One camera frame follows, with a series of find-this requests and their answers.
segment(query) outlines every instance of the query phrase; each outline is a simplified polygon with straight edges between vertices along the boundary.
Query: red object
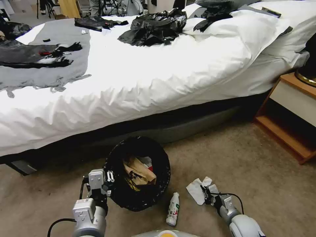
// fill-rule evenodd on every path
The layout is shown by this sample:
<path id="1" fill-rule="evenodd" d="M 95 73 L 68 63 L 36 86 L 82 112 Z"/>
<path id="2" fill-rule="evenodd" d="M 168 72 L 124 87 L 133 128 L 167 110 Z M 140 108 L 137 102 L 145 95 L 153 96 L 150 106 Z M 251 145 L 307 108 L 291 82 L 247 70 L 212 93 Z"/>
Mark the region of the red object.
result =
<path id="1" fill-rule="evenodd" d="M 52 53 L 48 52 L 48 51 L 39 52 L 39 55 L 41 55 L 41 56 L 48 56 L 48 55 L 51 55 L 51 54 Z"/>

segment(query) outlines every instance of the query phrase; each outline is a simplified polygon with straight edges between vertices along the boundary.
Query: bed leg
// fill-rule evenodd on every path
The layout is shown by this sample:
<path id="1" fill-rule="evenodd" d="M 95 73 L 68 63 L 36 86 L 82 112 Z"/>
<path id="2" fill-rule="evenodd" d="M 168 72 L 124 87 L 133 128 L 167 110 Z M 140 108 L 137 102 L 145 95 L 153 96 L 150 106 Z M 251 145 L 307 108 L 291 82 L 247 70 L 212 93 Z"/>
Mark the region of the bed leg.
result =
<path id="1" fill-rule="evenodd" d="M 34 167 L 31 166 L 30 163 L 24 160 L 13 161 L 10 163 L 6 163 L 7 166 L 11 167 L 15 171 L 19 172 L 21 175 L 28 175 L 37 171 Z"/>

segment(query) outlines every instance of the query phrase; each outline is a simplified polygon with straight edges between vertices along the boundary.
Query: bed frame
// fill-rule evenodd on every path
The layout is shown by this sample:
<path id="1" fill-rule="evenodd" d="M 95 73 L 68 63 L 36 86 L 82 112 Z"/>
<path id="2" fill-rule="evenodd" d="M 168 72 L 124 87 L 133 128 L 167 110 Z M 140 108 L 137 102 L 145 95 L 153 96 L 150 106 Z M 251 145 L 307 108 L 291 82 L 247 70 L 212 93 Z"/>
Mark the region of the bed frame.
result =
<path id="1" fill-rule="evenodd" d="M 67 137 L 39 149 L 2 156 L 0 164 L 6 164 L 20 174 L 28 175 L 39 169 L 43 157 L 53 158 L 61 154 L 60 152 L 65 153 L 67 149 L 73 149 L 69 147 L 69 144 L 75 144 L 76 147 L 114 146 L 130 136 L 147 136 L 162 144 L 177 141 L 219 125 L 236 114 L 252 118 L 267 94 L 266 92 L 248 97 L 191 105 L 109 125 Z"/>

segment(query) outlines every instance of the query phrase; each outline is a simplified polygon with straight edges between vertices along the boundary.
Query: white spray bottle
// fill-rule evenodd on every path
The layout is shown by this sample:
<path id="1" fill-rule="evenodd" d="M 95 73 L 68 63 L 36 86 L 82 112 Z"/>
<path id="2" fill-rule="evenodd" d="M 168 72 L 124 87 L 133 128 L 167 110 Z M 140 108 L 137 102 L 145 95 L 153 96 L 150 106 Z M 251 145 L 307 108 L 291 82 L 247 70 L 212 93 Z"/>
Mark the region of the white spray bottle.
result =
<path id="1" fill-rule="evenodd" d="M 171 226 L 175 226 L 177 224 L 179 207 L 179 194 L 174 193 L 169 205 L 168 215 L 166 219 L 167 224 Z"/>

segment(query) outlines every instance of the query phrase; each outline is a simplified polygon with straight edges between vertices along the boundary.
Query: yellow label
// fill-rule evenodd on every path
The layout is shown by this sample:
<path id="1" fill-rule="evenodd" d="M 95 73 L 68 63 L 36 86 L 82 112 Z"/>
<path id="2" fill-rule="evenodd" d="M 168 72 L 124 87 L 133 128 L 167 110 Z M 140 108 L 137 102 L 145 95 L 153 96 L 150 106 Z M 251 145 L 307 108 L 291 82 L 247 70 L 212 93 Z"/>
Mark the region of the yellow label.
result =
<path id="1" fill-rule="evenodd" d="M 175 235 L 173 235 L 171 233 L 164 233 L 161 235 L 161 237 L 175 237 Z"/>

